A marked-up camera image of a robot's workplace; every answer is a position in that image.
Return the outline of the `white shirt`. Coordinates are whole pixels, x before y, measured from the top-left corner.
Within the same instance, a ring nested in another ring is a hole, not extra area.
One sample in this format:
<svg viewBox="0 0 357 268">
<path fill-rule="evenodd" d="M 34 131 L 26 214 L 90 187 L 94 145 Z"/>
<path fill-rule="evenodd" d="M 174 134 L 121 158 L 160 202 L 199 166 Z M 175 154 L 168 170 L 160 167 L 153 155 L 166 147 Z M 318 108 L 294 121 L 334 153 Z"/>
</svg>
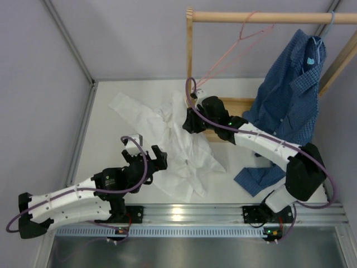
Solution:
<svg viewBox="0 0 357 268">
<path fill-rule="evenodd" d="M 108 104 L 150 145 L 167 153 L 168 168 L 154 177 L 154 185 L 170 197 L 189 202 L 193 193 L 205 197 L 202 182 L 207 175 L 225 172 L 201 134 L 190 134 L 182 128 L 186 119 L 183 94 L 173 92 L 168 102 L 151 109 L 139 101 L 118 93 Z"/>
</svg>

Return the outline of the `pink wire hanger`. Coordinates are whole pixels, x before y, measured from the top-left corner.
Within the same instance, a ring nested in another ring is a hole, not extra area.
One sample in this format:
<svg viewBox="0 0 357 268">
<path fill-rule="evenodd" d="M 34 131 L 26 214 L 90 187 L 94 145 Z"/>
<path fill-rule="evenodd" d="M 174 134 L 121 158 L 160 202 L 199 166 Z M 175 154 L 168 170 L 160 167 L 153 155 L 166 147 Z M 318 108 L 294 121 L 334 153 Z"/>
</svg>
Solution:
<svg viewBox="0 0 357 268">
<path fill-rule="evenodd" d="M 216 63 L 212 65 L 212 67 L 200 78 L 196 81 L 196 87 L 204 85 L 209 80 L 216 78 L 218 75 L 224 73 L 231 66 L 239 62 L 243 57 L 250 53 L 251 50 L 254 49 L 260 42 L 263 41 L 268 35 L 272 33 L 274 30 L 275 24 L 268 24 L 267 27 L 259 29 L 256 32 L 252 32 L 248 35 L 244 35 L 244 30 L 250 19 L 258 13 L 257 11 L 253 11 L 249 13 L 242 22 L 242 26 L 239 30 L 237 40 L 232 44 L 230 48 L 217 60 Z M 234 50 L 236 50 L 239 45 L 245 42 L 245 40 L 253 39 L 253 41 L 249 44 L 249 46 L 245 47 L 241 51 L 239 51 L 232 59 L 228 59 Z"/>
</svg>

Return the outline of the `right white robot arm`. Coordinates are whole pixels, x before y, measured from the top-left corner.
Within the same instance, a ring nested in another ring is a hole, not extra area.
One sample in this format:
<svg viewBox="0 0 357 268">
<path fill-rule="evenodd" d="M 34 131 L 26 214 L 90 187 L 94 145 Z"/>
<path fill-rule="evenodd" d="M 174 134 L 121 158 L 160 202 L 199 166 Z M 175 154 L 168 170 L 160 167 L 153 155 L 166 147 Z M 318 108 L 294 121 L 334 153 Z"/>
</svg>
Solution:
<svg viewBox="0 0 357 268">
<path fill-rule="evenodd" d="M 187 101 L 182 128 L 188 133 L 212 130 L 221 140 L 248 148 L 284 171 L 285 183 L 269 193 L 258 207 L 264 221 L 274 221 L 285 207 L 309 200 L 325 181 L 325 167 L 315 145 L 300 146 L 269 135 L 246 119 L 231 116 L 216 96 L 191 93 Z"/>
</svg>

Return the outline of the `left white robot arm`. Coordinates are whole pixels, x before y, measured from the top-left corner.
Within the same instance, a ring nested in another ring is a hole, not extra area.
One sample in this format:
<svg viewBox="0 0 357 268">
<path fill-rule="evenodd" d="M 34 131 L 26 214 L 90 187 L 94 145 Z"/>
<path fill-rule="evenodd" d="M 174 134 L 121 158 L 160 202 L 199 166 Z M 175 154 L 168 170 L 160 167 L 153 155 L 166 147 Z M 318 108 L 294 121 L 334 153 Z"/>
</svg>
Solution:
<svg viewBox="0 0 357 268">
<path fill-rule="evenodd" d="M 45 195 L 20 194 L 18 230 L 22 239 L 36 238 L 67 224 L 128 223 L 124 196 L 150 185 L 154 173 L 166 170 L 167 153 L 153 145 L 149 154 L 123 150 L 124 167 L 109 167 L 76 185 Z"/>
</svg>

